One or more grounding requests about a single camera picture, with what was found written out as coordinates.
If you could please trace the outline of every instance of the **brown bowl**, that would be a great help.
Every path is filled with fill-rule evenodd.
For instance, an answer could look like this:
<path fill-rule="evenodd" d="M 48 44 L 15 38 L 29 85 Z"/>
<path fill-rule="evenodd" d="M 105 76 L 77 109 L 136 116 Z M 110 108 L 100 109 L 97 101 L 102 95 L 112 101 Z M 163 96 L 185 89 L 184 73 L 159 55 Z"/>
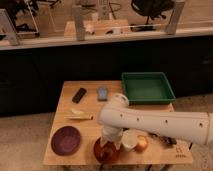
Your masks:
<path fill-rule="evenodd" d="M 81 136 L 79 131 L 72 126 L 65 126 L 58 129 L 52 137 L 52 150 L 60 155 L 70 155 L 77 151 Z"/>

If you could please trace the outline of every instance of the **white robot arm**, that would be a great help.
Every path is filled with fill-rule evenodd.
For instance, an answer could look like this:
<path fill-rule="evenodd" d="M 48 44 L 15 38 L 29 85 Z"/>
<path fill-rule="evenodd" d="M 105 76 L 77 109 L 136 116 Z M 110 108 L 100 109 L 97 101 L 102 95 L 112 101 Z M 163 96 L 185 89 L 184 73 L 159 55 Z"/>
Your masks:
<path fill-rule="evenodd" d="M 99 122 L 104 125 L 105 140 L 116 141 L 123 128 L 134 128 L 213 147 L 213 114 L 142 111 L 128 109 L 128 106 L 126 96 L 116 94 L 103 107 Z"/>

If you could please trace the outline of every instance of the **white cup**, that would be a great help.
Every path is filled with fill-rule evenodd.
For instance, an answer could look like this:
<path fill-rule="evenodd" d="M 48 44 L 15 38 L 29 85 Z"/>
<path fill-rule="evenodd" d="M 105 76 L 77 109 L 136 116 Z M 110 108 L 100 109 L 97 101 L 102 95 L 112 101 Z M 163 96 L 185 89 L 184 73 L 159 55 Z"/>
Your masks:
<path fill-rule="evenodd" d="M 138 144 L 138 138 L 132 130 L 127 130 L 123 132 L 121 142 L 125 151 L 129 152 Z"/>

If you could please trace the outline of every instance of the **table leg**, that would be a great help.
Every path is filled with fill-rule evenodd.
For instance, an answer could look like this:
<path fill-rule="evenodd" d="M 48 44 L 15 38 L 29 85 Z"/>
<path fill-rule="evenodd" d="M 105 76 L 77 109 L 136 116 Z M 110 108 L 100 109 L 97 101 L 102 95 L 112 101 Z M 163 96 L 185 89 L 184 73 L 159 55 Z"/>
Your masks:
<path fill-rule="evenodd" d="M 161 169 L 161 171 L 168 171 L 173 165 L 171 164 L 166 164 L 163 166 L 163 168 Z"/>
<path fill-rule="evenodd" d="M 152 168 L 152 165 L 150 164 L 150 165 L 146 166 L 145 171 L 150 171 L 151 168 Z"/>
<path fill-rule="evenodd" d="M 64 171 L 70 171 L 70 166 L 62 166 Z"/>

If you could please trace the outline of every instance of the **table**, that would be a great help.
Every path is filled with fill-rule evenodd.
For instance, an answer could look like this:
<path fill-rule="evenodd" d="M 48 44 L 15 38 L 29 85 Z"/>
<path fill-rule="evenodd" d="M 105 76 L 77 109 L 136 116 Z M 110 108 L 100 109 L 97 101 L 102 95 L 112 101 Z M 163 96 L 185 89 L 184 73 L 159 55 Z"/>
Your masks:
<path fill-rule="evenodd" d="M 122 33 L 131 33 L 128 20 L 126 19 L 84 21 L 84 27 L 86 27 L 87 25 L 93 25 L 95 32 L 94 35 L 96 36 L 106 35 L 106 32 L 110 31 L 113 27 L 121 27 Z M 75 35 L 76 35 L 75 23 L 74 21 L 68 21 L 65 27 L 64 37 L 70 37 Z"/>
<path fill-rule="evenodd" d="M 101 135 L 101 125 L 97 123 L 97 116 L 106 103 L 97 101 L 97 89 L 100 86 L 105 86 L 108 89 L 109 98 L 114 93 L 122 93 L 121 81 L 68 81 L 64 83 L 44 156 L 43 163 L 45 165 L 99 165 L 93 155 L 93 145 Z M 80 103 L 75 104 L 71 99 L 80 87 L 86 88 L 87 93 Z M 84 121 L 67 119 L 72 108 L 93 114 L 94 119 Z M 132 106 L 132 108 L 155 111 L 174 110 L 172 104 L 139 105 Z M 76 153 L 62 157 L 52 151 L 50 142 L 55 131 L 66 125 L 74 126 L 80 131 L 82 142 Z M 193 158 L 186 142 L 177 140 L 177 145 L 174 145 L 173 148 L 165 148 L 159 140 L 149 137 L 147 133 L 138 130 L 136 133 L 147 136 L 148 148 L 143 153 L 136 153 L 135 151 L 121 152 L 115 165 L 192 163 Z"/>

